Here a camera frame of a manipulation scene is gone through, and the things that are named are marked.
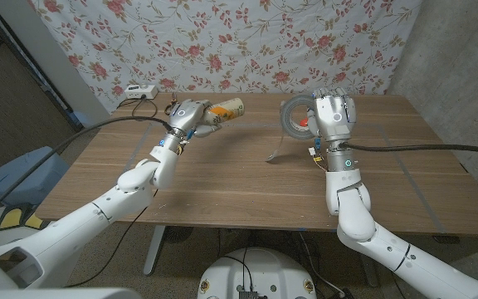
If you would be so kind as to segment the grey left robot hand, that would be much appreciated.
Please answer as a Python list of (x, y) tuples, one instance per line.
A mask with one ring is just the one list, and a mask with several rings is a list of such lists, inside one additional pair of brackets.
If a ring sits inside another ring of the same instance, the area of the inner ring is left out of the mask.
[(177, 103), (170, 112), (171, 130), (163, 138), (163, 146), (178, 145), (182, 138), (189, 140), (195, 136), (203, 138), (220, 130), (220, 125), (205, 125), (202, 118), (211, 105), (208, 100), (184, 100)]

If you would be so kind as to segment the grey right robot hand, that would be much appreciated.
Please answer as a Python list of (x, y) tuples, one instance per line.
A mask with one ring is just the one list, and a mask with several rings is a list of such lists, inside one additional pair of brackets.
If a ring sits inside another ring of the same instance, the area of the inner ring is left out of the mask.
[(312, 96), (313, 106), (307, 112), (312, 135), (326, 141), (349, 140), (357, 121), (354, 99), (342, 87), (319, 88)]

